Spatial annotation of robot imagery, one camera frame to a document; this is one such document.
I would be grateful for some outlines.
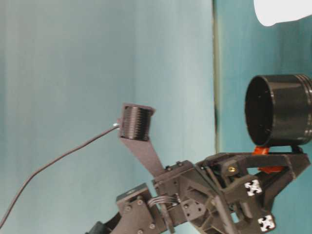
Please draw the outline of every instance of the small black cylinder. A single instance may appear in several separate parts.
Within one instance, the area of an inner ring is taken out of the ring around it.
[[[146,109],[142,106],[125,106],[121,137],[148,141],[152,114],[152,109]]]
[[[312,82],[305,75],[256,76],[245,99],[249,135],[258,146],[301,145],[312,138]]]

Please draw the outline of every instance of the orange part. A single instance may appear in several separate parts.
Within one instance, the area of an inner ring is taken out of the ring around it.
[[[269,147],[261,147],[256,146],[253,152],[253,155],[267,155],[269,154]],[[271,174],[273,172],[281,172],[284,169],[282,166],[275,166],[275,167],[259,167],[258,170]]]

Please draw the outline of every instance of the cable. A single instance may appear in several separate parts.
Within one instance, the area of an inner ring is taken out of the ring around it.
[[[171,203],[173,206],[176,206],[179,203],[179,201],[174,196],[162,195],[162,196],[152,197],[147,202],[149,207],[153,207],[156,204],[164,204],[164,203]]]
[[[4,226],[4,224],[5,224],[6,220],[8,219],[8,216],[10,215],[10,213],[11,213],[11,211],[12,211],[12,209],[13,209],[15,203],[17,202],[19,196],[21,195],[21,193],[23,192],[23,190],[25,189],[25,187],[27,186],[27,184],[28,184],[37,174],[39,174],[40,172],[42,172],[42,171],[43,171],[44,169],[46,169],[47,167],[53,165],[53,164],[56,163],[57,161],[61,160],[61,159],[64,158],[65,156],[70,155],[71,153],[73,153],[73,152],[75,152],[75,151],[77,151],[77,150],[82,149],[83,147],[89,145],[89,144],[92,143],[93,141],[95,141],[95,140],[101,138],[102,136],[104,136],[104,135],[110,133],[111,131],[113,131],[113,130],[115,130],[115,129],[117,129],[117,128],[119,128],[119,125],[116,125],[116,126],[110,128],[110,129],[106,130],[105,132],[103,132],[103,133],[101,133],[101,134],[99,134],[99,135],[97,135],[97,136],[91,138],[90,140],[86,141],[85,143],[83,143],[83,144],[81,144],[81,145],[79,145],[79,146],[77,146],[77,147],[71,149],[70,151],[65,152],[65,153],[62,154],[61,156],[55,158],[54,160],[50,161],[49,163],[45,164],[44,166],[40,167],[38,170],[36,170],[35,172],[33,172],[33,173],[28,177],[28,179],[25,180],[25,182],[23,183],[23,185],[21,186],[21,188],[19,189],[19,191],[16,193],[15,197],[13,198],[13,200],[12,200],[12,202],[11,202],[9,208],[8,208],[7,211],[5,212],[3,218],[2,218],[2,220],[1,220],[1,222],[0,222],[0,229]]]

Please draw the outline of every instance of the black cable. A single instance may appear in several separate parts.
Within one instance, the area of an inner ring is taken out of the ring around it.
[[[100,137],[102,137],[102,136],[104,136],[104,135],[110,133],[111,131],[113,131],[113,130],[115,130],[115,129],[117,129],[117,128],[119,128],[118,125],[117,125],[117,126],[114,126],[114,127],[112,127],[112,128],[110,128],[110,129],[108,129],[108,130],[106,130],[105,132],[103,132],[103,133],[101,133],[101,134],[99,134],[99,135],[93,137],[92,139],[86,141],[85,143],[83,143],[83,144],[81,144],[81,145],[79,145],[79,146],[77,146],[77,147],[71,149],[70,151],[65,152],[65,153],[62,154],[61,156],[55,158],[55,159],[52,160],[51,162],[45,164],[44,166],[40,167],[38,170],[36,170],[35,172],[33,172],[33,173],[28,177],[28,179],[25,180],[25,182],[23,183],[23,185],[21,186],[21,188],[19,189],[19,191],[16,193],[15,197],[13,198],[13,200],[12,200],[12,202],[11,202],[9,208],[8,208],[7,211],[5,212],[3,218],[2,218],[2,220],[1,220],[1,222],[0,222],[0,229],[4,226],[6,220],[8,219],[8,216],[10,215],[10,213],[11,213],[11,211],[12,211],[12,209],[13,209],[15,203],[17,202],[19,196],[21,195],[21,193],[23,192],[23,190],[25,189],[25,187],[27,186],[27,184],[32,180],[32,178],[34,178],[37,174],[39,174],[40,172],[42,172],[44,169],[46,169],[47,167],[53,165],[54,163],[56,163],[57,161],[61,160],[61,159],[64,158],[65,156],[70,155],[71,153],[73,153],[73,152],[75,152],[75,151],[77,151],[77,150],[82,149],[83,147],[89,145],[89,144],[92,143],[93,141],[99,139]]]

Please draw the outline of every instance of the blue-green backdrop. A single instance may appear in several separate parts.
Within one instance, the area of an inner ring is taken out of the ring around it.
[[[247,85],[261,74],[312,77],[312,18],[265,27],[252,0],[215,0],[214,13],[218,150],[250,152],[254,145],[244,119]],[[312,155],[312,143],[303,148]],[[310,167],[275,200],[273,233],[312,233],[311,178]]]
[[[112,126],[134,101],[134,4],[0,1],[0,214],[39,166]],[[75,234],[134,186],[117,133],[38,175],[1,234]]]
[[[212,23],[211,0],[0,1],[0,215],[32,171],[110,127],[123,102],[157,109],[164,164],[213,154]],[[150,179],[111,133],[36,177],[0,233],[84,233]]]

